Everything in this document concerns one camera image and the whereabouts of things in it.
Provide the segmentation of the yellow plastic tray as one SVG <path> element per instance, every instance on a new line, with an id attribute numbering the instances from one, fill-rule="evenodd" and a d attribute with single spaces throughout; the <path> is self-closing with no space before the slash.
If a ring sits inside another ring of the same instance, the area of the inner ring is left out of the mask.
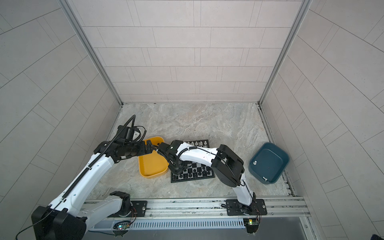
<path id="1" fill-rule="evenodd" d="M 138 162 L 140 175 L 147 179 L 160 177 L 169 169 L 167 160 L 155 150 L 149 155 L 140 156 Z"/>

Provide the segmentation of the black white chess board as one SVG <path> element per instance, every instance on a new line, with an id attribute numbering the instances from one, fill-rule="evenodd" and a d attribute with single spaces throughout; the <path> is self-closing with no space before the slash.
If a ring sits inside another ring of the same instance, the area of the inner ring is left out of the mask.
<path id="1" fill-rule="evenodd" d="M 211 167 L 204 164 L 191 162 L 179 175 L 171 173 L 171 183 L 196 181 L 215 178 Z"/>

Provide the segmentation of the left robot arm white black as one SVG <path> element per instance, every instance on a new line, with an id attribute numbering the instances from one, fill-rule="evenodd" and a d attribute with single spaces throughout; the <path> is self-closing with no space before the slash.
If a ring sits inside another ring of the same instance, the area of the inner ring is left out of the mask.
<path id="1" fill-rule="evenodd" d="M 128 193 L 114 191 L 91 208 L 82 206 L 103 175 L 122 160 L 151 153 L 144 137 L 146 129 L 129 120 L 118 127 L 111 141 L 100 143 L 89 162 L 71 184 L 46 207 L 38 207 L 31 219 L 38 240 L 81 240 L 94 225 L 110 215 L 133 217 Z"/>

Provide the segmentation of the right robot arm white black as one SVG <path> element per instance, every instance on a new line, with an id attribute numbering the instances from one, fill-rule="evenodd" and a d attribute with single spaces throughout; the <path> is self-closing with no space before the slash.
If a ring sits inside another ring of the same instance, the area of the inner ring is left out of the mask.
<path id="1" fill-rule="evenodd" d="M 160 143 L 152 149 L 167 160 L 169 169 L 176 176 L 182 174 L 190 163 L 210 167 L 223 184 L 233 188 L 240 212 L 250 216 L 260 213 L 256 195 L 247 184 L 244 162 L 228 146 L 201 148 L 175 140 L 170 145 Z"/>

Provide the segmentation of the left controller circuit board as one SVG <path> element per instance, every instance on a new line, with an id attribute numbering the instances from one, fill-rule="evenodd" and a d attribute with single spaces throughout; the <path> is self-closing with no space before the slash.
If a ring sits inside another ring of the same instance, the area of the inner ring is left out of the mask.
<path id="1" fill-rule="evenodd" d="M 116 231 L 127 231 L 130 228 L 131 221 L 121 221 L 113 226 L 113 230 Z"/>

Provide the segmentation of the controller circuit board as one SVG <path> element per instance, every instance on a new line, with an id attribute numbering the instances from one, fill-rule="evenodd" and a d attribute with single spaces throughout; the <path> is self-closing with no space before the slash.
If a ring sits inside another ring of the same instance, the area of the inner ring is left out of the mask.
<path id="1" fill-rule="evenodd" d="M 260 226 L 259 219 L 243 219 L 244 226 L 248 234 L 255 234 Z"/>
<path id="2" fill-rule="evenodd" d="M 131 221 L 121 221 L 113 226 L 113 230 L 116 231 L 127 231 L 130 228 Z"/>

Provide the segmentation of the right controller circuit board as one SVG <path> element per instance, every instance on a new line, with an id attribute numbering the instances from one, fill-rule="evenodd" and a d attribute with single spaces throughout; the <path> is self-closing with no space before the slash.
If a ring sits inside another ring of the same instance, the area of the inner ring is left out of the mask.
<path id="1" fill-rule="evenodd" d="M 243 219 L 244 226 L 248 234 L 255 234 L 260 226 L 259 219 Z"/>

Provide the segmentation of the teal plastic bin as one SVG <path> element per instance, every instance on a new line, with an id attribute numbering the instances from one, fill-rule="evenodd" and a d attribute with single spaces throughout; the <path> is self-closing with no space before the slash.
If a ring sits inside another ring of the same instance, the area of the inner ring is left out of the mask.
<path id="1" fill-rule="evenodd" d="M 270 185 L 277 182 L 290 162 L 289 155 L 273 143 L 264 143 L 249 162 L 251 175 L 262 184 Z"/>

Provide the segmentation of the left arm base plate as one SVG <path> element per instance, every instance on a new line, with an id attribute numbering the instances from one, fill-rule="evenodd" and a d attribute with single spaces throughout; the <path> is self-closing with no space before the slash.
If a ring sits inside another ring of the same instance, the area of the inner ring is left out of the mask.
<path id="1" fill-rule="evenodd" d="M 147 201 L 131 201 L 131 208 L 127 213 L 115 213 L 109 216 L 109 218 L 134 218 L 144 217 L 147 210 Z"/>

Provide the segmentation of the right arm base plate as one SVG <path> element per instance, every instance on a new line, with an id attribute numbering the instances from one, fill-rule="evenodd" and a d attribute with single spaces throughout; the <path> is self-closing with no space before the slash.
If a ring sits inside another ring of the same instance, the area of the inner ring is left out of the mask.
<path id="1" fill-rule="evenodd" d="M 238 200 L 226 200 L 228 216 L 266 216 L 268 214 L 265 201 L 255 199 L 250 206 L 243 205 Z"/>

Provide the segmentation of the aluminium mounting rail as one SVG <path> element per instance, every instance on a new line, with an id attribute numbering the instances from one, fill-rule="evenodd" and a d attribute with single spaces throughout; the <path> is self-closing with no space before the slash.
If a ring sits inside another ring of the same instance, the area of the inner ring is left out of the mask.
<path id="1" fill-rule="evenodd" d="M 256 209 L 247 214 L 235 198 L 176 198 L 176 199 L 132 199 L 135 212 L 121 217 L 109 214 L 101 222 L 219 222 L 243 219 L 309 217 L 310 211 L 302 197 L 263 197 L 256 199 Z"/>

